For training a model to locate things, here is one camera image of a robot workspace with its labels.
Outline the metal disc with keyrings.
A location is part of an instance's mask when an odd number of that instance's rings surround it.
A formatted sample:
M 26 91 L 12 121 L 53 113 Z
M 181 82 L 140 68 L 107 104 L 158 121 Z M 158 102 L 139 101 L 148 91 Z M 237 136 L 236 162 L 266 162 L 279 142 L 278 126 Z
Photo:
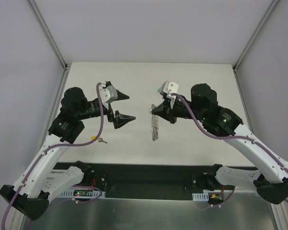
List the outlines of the metal disc with keyrings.
M 149 109 L 149 114 L 151 115 L 151 134 L 152 141 L 157 141 L 159 139 L 159 119 L 152 111 L 156 108 L 154 104 L 151 104 Z

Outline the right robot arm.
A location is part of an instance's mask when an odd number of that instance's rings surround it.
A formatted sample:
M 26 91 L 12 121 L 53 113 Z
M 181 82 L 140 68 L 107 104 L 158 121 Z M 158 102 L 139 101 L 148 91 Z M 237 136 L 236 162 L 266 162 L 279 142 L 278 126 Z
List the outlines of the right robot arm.
M 191 87 L 191 100 L 178 94 L 178 84 L 166 81 L 158 89 L 163 103 L 152 110 L 171 124 L 178 118 L 192 119 L 200 131 L 238 150 L 256 170 L 235 169 L 221 164 L 195 179 L 198 187 L 213 191 L 231 185 L 255 191 L 278 205 L 288 200 L 288 161 L 270 150 L 232 110 L 218 104 L 217 93 L 206 83 Z

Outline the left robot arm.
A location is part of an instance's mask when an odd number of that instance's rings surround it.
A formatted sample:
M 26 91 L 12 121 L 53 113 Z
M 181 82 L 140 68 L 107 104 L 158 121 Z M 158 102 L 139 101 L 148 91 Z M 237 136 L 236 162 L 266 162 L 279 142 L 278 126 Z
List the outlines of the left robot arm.
M 65 91 L 60 112 L 53 120 L 37 155 L 18 180 L 0 189 L 0 195 L 8 202 L 9 208 L 17 209 L 30 220 L 37 220 L 45 213 L 51 201 L 68 188 L 79 185 L 93 189 L 93 170 L 81 161 L 73 163 L 52 181 L 47 178 L 69 148 L 84 147 L 98 140 L 105 119 L 113 123 L 115 129 L 136 119 L 112 110 L 112 102 L 128 100 L 129 96 L 117 90 L 111 82 L 98 83 L 96 92 L 97 98 L 89 101 L 79 87 Z M 83 120 L 95 117 L 101 118 L 97 136 L 89 142 L 76 144 L 76 139 L 84 130 Z

